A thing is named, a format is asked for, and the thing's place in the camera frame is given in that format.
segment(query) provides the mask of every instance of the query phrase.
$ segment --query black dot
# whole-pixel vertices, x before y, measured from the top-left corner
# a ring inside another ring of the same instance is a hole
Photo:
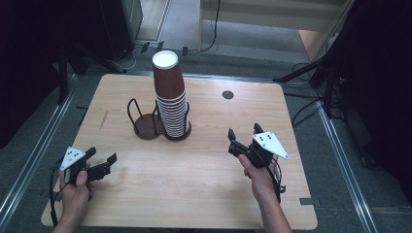
[[[223,96],[224,99],[233,99],[234,94],[230,90],[225,90],[222,93],[222,96]]]

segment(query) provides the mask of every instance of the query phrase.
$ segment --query wooden table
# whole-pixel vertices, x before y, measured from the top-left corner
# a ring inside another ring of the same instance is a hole
[[[252,141],[255,122],[273,130],[291,156],[280,158],[282,208],[293,229],[314,229],[312,205],[301,205],[310,193],[296,145],[282,88],[275,83],[185,79],[190,103],[190,136],[171,142],[163,136],[138,138],[127,116],[136,98],[143,114],[155,107],[150,77],[106,75],[91,101],[73,147],[96,147],[91,165],[116,152],[112,174],[96,182],[83,225],[173,228],[262,228],[251,181],[237,158],[227,152],[228,128],[245,145]],[[234,98],[222,93],[230,90]],[[56,203],[61,213],[61,204]],[[50,206],[42,222],[52,225]]]

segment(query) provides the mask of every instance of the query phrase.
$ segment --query forearm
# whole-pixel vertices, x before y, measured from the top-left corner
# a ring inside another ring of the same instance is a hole
[[[264,192],[257,198],[266,233],[292,232],[274,192]]]

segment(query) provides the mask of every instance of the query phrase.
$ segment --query brown paper cup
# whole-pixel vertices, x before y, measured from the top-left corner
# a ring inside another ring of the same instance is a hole
[[[185,82],[178,55],[170,50],[157,52],[153,57],[154,90],[158,97],[175,99],[185,91]]]

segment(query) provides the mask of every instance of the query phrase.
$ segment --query stack of paper cups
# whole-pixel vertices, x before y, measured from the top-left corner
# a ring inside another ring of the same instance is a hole
[[[166,134],[182,137],[189,130],[189,105],[178,55],[170,50],[159,51],[153,65],[156,102]]]

